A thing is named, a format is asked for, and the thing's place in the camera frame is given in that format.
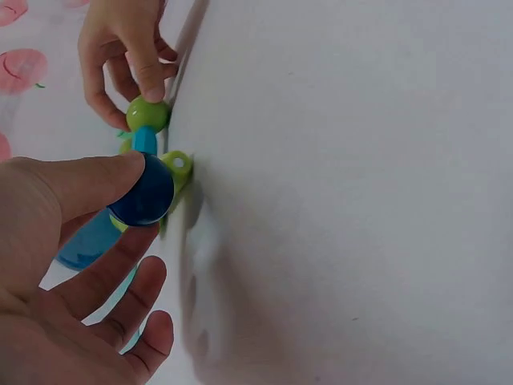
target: blue ball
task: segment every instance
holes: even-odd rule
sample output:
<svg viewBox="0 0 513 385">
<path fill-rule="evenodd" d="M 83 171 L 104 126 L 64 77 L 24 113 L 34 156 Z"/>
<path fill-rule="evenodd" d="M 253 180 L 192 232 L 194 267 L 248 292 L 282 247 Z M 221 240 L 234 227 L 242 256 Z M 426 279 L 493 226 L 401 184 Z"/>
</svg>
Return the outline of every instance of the blue ball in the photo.
<svg viewBox="0 0 513 385">
<path fill-rule="evenodd" d="M 143 175 L 121 199 L 109 205 L 111 214 L 128 226 L 158 222 L 171 207 L 175 184 L 169 168 L 156 156 L 144 153 Z"/>
</svg>

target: green ball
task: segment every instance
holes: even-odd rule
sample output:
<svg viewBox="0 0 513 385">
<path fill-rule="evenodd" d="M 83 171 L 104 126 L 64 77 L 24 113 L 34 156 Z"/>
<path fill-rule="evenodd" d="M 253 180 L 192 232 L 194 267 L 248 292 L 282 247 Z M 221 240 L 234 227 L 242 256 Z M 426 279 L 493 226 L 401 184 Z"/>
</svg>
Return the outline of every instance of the green ball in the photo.
<svg viewBox="0 0 513 385">
<path fill-rule="evenodd" d="M 139 95 L 132 100 L 127 111 L 127 124 L 132 132 L 142 126 L 150 126 L 155 133 L 161 132 L 169 121 L 169 106 L 165 102 L 149 103 Z"/>
</svg>

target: finger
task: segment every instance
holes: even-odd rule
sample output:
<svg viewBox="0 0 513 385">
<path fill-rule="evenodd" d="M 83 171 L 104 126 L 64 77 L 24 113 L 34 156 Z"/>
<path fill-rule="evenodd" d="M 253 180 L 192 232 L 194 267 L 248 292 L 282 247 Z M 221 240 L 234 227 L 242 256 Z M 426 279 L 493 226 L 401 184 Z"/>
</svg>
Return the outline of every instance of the finger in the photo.
<svg viewBox="0 0 513 385">
<path fill-rule="evenodd" d="M 80 217 L 76 217 L 66 222 L 61 228 L 61 237 L 59 240 L 59 248 L 63 247 L 63 245 L 68 242 L 71 237 L 73 237 L 80 228 L 82 228 L 88 221 L 90 221 L 98 211 L 93 213 L 83 214 Z"/>
<path fill-rule="evenodd" d="M 139 152 L 60 162 L 19 162 L 25 172 L 44 182 L 59 205 L 62 223 L 104 209 L 125 195 L 144 170 Z"/>
<path fill-rule="evenodd" d="M 100 53 L 95 44 L 80 39 L 79 53 L 82 68 L 83 90 L 87 104 L 107 123 L 114 128 L 128 131 L 125 115 L 115 106 L 105 92 L 103 65 L 105 60 L 98 62 Z"/>
<path fill-rule="evenodd" d="M 151 34 L 120 36 L 131 55 L 135 76 L 145 100 L 158 103 L 164 98 L 164 73 Z"/>
<path fill-rule="evenodd" d="M 167 60 L 168 62 L 174 62 L 178 59 L 176 51 L 173 50 L 161 37 L 155 41 L 155 48 L 161 59 Z"/>
<path fill-rule="evenodd" d="M 150 315 L 139 341 L 123 357 L 130 363 L 137 382 L 146 383 L 171 353 L 173 324 L 164 311 Z"/>
<path fill-rule="evenodd" d="M 165 79 L 175 77 L 178 73 L 178 65 L 174 63 L 161 63 L 161 66 Z"/>
<path fill-rule="evenodd" d="M 147 316 L 166 279 L 166 265 L 157 257 L 141 262 L 127 292 L 103 321 L 91 331 L 106 343 L 121 350 Z"/>
<path fill-rule="evenodd" d="M 109 73 L 111 74 L 114 88 L 126 100 L 131 102 L 139 94 L 139 86 L 131 75 L 130 66 L 125 55 L 115 56 L 107 62 Z"/>
<path fill-rule="evenodd" d="M 101 307 L 143 257 L 159 226 L 130 228 L 92 265 L 51 290 L 71 316 L 83 320 Z"/>
</svg>

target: toy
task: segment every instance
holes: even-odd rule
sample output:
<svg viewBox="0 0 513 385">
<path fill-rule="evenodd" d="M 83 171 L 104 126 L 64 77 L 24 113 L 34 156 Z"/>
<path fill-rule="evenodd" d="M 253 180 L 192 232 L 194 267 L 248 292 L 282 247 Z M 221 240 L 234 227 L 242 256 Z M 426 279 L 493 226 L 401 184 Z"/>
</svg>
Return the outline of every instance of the toy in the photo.
<svg viewBox="0 0 513 385">
<path fill-rule="evenodd" d="M 156 133 L 168 124 L 167 104 L 151 104 L 139 97 L 128 111 L 132 113 L 127 115 L 131 133 L 122 136 L 119 153 L 131 149 L 142 152 L 146 161 L 143 174 L 127 194 L 83 226 L 61 248 L 56 259 L 71 269 L 82 270 L 94 262 L 117 242 L 128 226 L 160 221 L 162 231 L 165 216 L 176 207 L 180 192 L 191 179 L 192 159 L 183 152 L 157 156 Z"/>
<path fill-rule="evenodd" d="M 165 102 L 148 103 L 142 96 L 132 100 L 127 110 L 127 124 L 132 132 L 149 126 L 155 133 L 161 132 L 169 123 L 169 106 Z"/>
<path fill-rule="evenodd" d="M 161 221 L 172 211 L 173 201 L 192 174 L 192 160 L 184 153 L 174 151 L 161 158 L 156 156 L 156 133 L 162 130 L 161 124 L 167 124 L 169 120 L 167 104 L 151 104 L 138 97 L 128 111 L 127 123 L 132 137 L 123 142 L 120 151 L 128 151 L 131 145 L 131 149 L 144 154 L 146 165 L 134 187 L 108 207 L 112 224 L 121 232 L 128 226 L 146 226 Z"/>
</svg>

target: adult hand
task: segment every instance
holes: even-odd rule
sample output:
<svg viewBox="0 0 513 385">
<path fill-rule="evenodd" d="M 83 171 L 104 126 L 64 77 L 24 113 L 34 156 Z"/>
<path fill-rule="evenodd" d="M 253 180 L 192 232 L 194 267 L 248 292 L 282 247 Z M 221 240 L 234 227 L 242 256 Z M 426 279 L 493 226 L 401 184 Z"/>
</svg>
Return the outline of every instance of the adult hand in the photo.
<svg viewBox="0 0 513 385">
<path fill-rule="evenodd" d="M 46 291 L 38 287 L 59 247 L 138 180 L 137 152 L 63 162 L 13 159 L 0 164 L 0 383 L 141 384 L 172 347 L 172 320 L 156 311 L 134 347 L 130 340 L 166 277 L 145 258 L 127 292 L 100 323 L 81 321 L 133 269 L 158 227 L 128 229 L 93 265 Z"/>
<path fill-rule="evenodd" d="M 79 38 L 87 103 L 112 127 L 128 131 L 125 114 L 105 92 L 103 65 L 115 89 L 128 101 L 142 93 L 150 103 L 164 97 L 164 80 L 176 75 L 176 52 L 160 37 L 165 0 L 91 0 Z M 135 82 L 128 65 L 129 52 Z"/>
</svg>

